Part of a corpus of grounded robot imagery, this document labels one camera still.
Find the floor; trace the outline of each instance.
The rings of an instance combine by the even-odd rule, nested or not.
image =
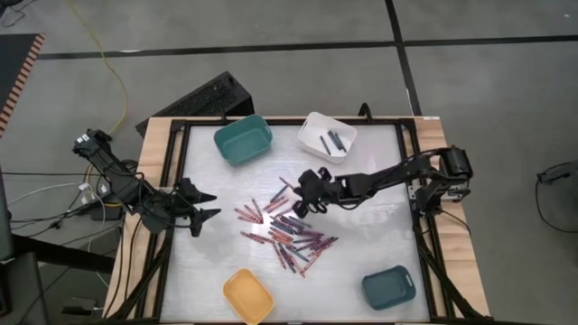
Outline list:
[[[575,323],[578,235],[540,221],[534,183],[537,172],[576,158],[578,3],[394,0],[400,26],[395,30],[388,2],[74,4],[105,50],[117,55],[110,62],[126,83],[129,112],[113,142],[120,157],[138,159],[142,140],[134,125],[224,70],[252,94],[261,115],[355,114],[368,102],[376,115],[440,116],[448,142],[468,150],[475,171],[464,207],[491,314],[498,320]],[[42,53],[54,55],[34,66],[0,141],[0,162],[12,172],[83,172],[86,163],[71,152],[72,142],[87,128],[110,129],[121,115],[122,93],[64,1],[41,0],[25,12],[0,33],[47,33]],[[387,46],[402,37],[405,47]],[[455,39],[461,42],[444,41]],[[328,42],[349,48],[314,45]],[[295,43],[309,45],[295,51],[244,48]],[[198,50],[215,47],[221,50]],[[89,59],[64,55],[87,52]],[[408,64],[400,65],[400,58]],[[5,180],[9,199],[76,181],[79,176]],[[553,223],[578,229],[570,185],[543,188],[540,201]],[[47,191],[11,210],[15,218],[57,214],[75,191]],[[46,227],[37,226],[23,233]],[[38,238],[58,244],[99,226],[73,218]],[[85,276],[94,280],[94,274]],[[68,275],[60,287],[77,282]],[[65,290],[54,288],[49,294]],[[84,294],[102,299],[104,292]]]

